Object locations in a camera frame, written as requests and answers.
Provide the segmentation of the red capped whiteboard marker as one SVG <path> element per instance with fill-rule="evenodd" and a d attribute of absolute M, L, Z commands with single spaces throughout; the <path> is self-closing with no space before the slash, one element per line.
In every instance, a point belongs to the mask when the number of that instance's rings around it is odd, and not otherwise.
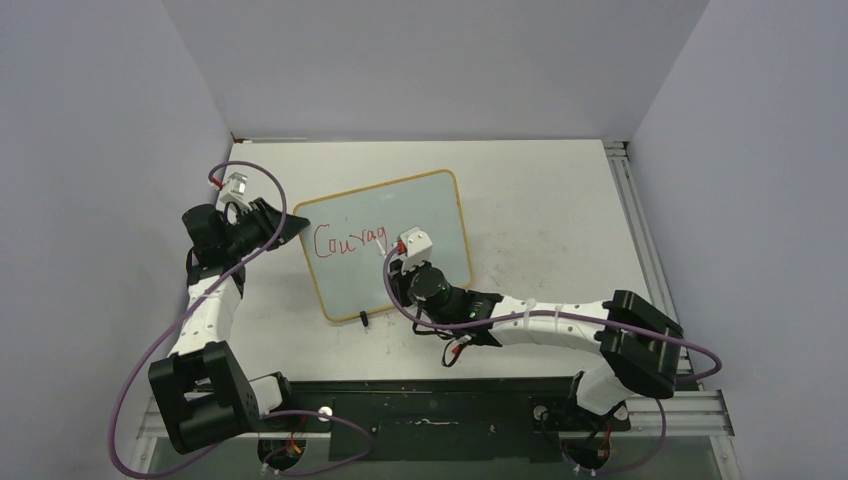
<path fill-rule="evenodd" d="M 384 246 L 383 242 L 382 242 L 381 240 L 376 240 L 376 241 L 375 241 L 375 245 L 376 245 L 376 247 L 378 248 L 379 255 L 380 255 L 382 258 L 385 258 L 385 257 L 386 257 L 386 255 L 387 255 L 387 250 L 386 250 L 386 248 L 385 248 L 385 246 Z"/>

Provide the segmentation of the yellow framed whiteboard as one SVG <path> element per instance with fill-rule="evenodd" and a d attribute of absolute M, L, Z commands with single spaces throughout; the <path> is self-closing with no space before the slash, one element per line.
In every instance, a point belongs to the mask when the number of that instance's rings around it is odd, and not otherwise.
<path fill-rule="evenodd" d="M 467 287 L 473 278 L 470 247 L 455 175 L 446 169 L 413 175 L 299 203 L 310 220 L 301 244 L 321 310 L 331 322 L 390 308 L 375 245 L 391 250 L 413 228 L 434 243 L 430 260 L 448 280 Z"/>

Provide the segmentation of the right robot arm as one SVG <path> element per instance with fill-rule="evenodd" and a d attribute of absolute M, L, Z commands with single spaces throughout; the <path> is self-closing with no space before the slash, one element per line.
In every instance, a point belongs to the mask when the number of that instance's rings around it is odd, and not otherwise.
<path fill-rule="evenodd" d="M 386 260 L 384 285 L 413 322 L 461 345 L 541 345 L 591 353 L 602 363 L 581 371 L 565 402 L 569 421 L 590 428 L 633 395 L 674 396 L 683 330 L 649 301 L 628 290 L 582 304 L 539 303 L 451 285 L 430 262 L 403 269 Z"/>

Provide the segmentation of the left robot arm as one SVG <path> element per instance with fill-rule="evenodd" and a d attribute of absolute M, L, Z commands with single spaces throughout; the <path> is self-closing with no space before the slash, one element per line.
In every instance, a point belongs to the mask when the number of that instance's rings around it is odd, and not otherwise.
<path fill-rule="evenodd" d="M 286 430 L 298 416 L 288 380 L 279 372 L 248 379 L 228 339 L 244 297 L 243 260 L 262 246 L 274 250 L 288 243 L 310 222 L 262 198 L 229 204 L 233 221 L 213 204 L 182 216 L 192 241 L 186 271 L 193 310 L 181 321 L 167 356 L 148 369 L 165 430 L 180 454 L 254 432 L 261 420 L 273 430 Z"/>

